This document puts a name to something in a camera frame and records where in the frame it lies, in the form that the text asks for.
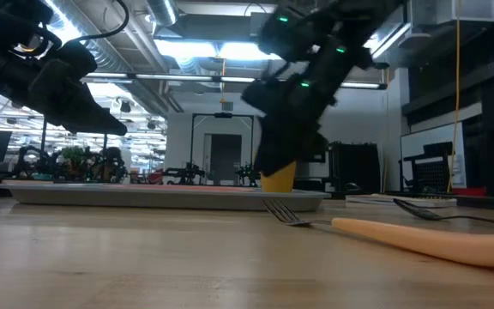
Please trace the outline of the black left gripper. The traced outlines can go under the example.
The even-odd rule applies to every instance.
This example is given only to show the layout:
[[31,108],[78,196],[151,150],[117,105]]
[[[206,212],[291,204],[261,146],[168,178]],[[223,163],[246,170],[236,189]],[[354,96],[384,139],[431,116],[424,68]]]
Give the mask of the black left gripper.
[[52,16],[38,0],[0,0],[0,94],[72,132],[125,135],[126,126],[81,81],[98,68],[81,42],[66,42],[57,50],[59,59],[40,56],[50,43],[61,45],[46,28]]

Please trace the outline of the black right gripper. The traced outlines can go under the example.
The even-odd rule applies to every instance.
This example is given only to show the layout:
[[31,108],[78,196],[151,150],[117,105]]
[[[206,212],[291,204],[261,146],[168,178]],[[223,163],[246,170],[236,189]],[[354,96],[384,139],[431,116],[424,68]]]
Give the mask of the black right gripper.
[[293,122],[315,123],[353,67],[372,66],[369,49],[330,38],[312,56],[304,71],[281,82],[276,78],[252,82],[242,100],[266,117],[260,118],[261,138],[256,151],[255,169],[269,177],[297,159],[325,163],[328,139],[321,125],[301,130],[300,146]]

